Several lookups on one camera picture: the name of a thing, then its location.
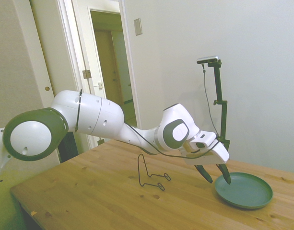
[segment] white door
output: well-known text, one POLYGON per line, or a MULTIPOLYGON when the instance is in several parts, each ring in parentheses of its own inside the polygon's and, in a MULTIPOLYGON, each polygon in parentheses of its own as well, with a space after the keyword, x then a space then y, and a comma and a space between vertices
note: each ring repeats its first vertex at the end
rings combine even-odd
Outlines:
POLYGON ((72 3, 84 64, 92 77, 91 88, 95 95, 106 98, 90 11, 119 13, 119 3, 111 0, 72 0, 72 3))

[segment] black cable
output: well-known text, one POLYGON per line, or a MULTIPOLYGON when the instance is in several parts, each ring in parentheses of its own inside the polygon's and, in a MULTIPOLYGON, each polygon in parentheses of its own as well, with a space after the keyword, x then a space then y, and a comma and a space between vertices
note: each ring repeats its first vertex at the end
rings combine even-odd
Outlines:
POLYGON ((219 143, 219 141, 216 142, 216 144, 211 148, 209 149, 208 151, 206 151, 205 153, 203 153, 202 155, 200 156, 197 156, 197 157, 183 157, 183 156, 175 156, 175 155, 168 155, 168 154, 165 154, 163 152, 161 152, 157 147, 155 147, 153 144, 151 144, 146 138, 144 138, 139 132, 137 132, 132 126, 130 126, 128 123, 125 122, 125 124, 127 126, 129 126, 135 133, 137 133, 143 140, 145 140, 149 145, 151 145, 156 151, 158 151, 160 154, 164 155, 164 156, 167 156, 167 157, 177 157, 177 158, 185 158, 185 159, 197 159, 199 157, 203 157, 204 155, 206 155, 208 152, 210 152, 213 148, 215 148, 215 146, 219 143))
POLYGON ((217 129, 214 125, 214 122, 213 122, 213 119, 212 119, 212 115, 211 115, 211 110, 210 110, 210 103, 209 103, 209 98, 208 98, 208 94, 206 93, 206 86, 205 86, 205 69, 204 69, 204 65, 202 64, 202 68, 203 68, 203 75, 204 75, 204 91, 205 91, 205 96, 206 96, 206 100, 208 102, 208 108, 209 108, 209 115, 210 115, 210 119, 211 119, 211 122, 212 122, 212 125, 216 131, 216 134, 217 136, 219 136, 218 132, 217 132, 217 129))

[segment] door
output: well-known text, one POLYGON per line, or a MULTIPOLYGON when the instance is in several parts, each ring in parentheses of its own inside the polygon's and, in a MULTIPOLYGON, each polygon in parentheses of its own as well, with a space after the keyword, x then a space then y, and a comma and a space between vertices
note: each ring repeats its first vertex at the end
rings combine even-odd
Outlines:
POLYGON ((94 93, 106 98, 99 55, 95 41, 91 11, 119 13, 119 3, 111 0, 72 0, 83 59, 86 70, 90 70, 94 93))
POLYGON ((112 33, 110 31, 95 31, 95 40, 104 81, 106 98, 123 105, 119 71, 116 63, 112 33))
POLYGON ((129 49, 123 35, 119 3, 112 0, 72 0, 86 69, 94 94, 121 105, 125 121, 139 125, 129 49))

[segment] open door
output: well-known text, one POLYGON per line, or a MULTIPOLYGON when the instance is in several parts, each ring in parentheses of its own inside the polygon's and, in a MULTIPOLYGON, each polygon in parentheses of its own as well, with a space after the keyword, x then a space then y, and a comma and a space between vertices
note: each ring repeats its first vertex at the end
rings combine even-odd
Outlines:
MULTIPOLYGON (((135 123, 132 124, 137 126, 133 97, 127 97, 125 99, 121 89, 122 81, 120 80, 119 64, 117 62, 118 55, 116 55, 115 52, 115 38, 113 37, 113 33, 119 31, 105 29, 95 31, 95 21, 93 21, 92 18, 92 14, 94 14, 93 12, 117 15, 120 20, 120 28, 122 31, 119 3, 112 0, 64 0, 64 3, 68 6, 71 5, 72 7, 72 13, 74 14, 76 25, 76 34, 78 36, 77 42, 79 42, 81 49, 81 66, 83 65, 82 69, 84 71, 84 78, 89 82, 90 93, 112 100, 121 107, 123 107, 123 104, 126 101, 126 111, 130 111, 131 114, 134 114, 130 116, 130 119, 132 119, 132 121, 135 120, 135 123), (104 63, 99 57, 100 54, 109 54, 113 57, 112 61, 109 64, 104 63)), ((130 90, 131 86, 130 80, 128 80, 127 87, 129 87, 130 90)), ((97 146, 99 140, 100 138, 94 137, 92 148, 97 146)))

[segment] door hinge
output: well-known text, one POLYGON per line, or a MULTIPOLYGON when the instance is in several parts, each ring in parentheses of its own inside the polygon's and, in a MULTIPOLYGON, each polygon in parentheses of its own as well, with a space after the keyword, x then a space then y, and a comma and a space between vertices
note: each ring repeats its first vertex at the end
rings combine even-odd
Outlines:
POLYGON ((90 69, 88 69, 88 70, 83 70, 83 76, 84 76, 84 79, 89 79, 89 78, 91 78, 90 69))

